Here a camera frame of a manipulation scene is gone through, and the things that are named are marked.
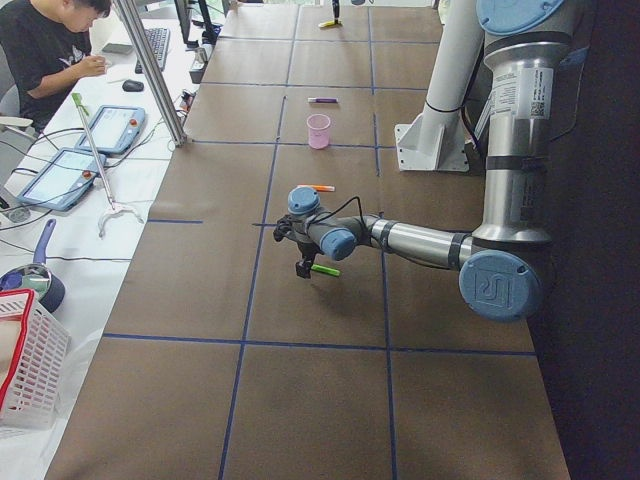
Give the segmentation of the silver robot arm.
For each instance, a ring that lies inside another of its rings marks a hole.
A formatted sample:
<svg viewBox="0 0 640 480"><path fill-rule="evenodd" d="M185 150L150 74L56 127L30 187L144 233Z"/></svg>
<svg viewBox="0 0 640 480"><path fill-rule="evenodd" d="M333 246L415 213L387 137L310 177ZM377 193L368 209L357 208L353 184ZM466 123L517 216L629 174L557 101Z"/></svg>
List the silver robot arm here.
<svg viewBox="0 0 640 480"><path fill-rule="evenodd" d="M468 307L508 323L532 316L551 279L544 226L554 77L590 1L456 1L446 20L422 112L395 128L399 169L422 172L406 200L434 227L394 214L343 216L310 187L293 189L276 240L333 260L369 246L458 275Z"/></svg>

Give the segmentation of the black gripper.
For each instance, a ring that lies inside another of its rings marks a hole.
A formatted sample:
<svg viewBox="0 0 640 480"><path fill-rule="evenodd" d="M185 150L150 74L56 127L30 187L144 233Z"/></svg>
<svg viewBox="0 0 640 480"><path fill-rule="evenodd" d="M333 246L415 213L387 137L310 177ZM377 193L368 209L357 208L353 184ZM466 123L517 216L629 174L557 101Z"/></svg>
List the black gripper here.
<svg viewBox="0 0 640 480"><path fill-rule="evenodd" d="M315 263L315 244L313 242L298 242L297 247L301 255L309 256L309 259L302 258L295 263L296 275L300 278L308 278Z"/></svg>

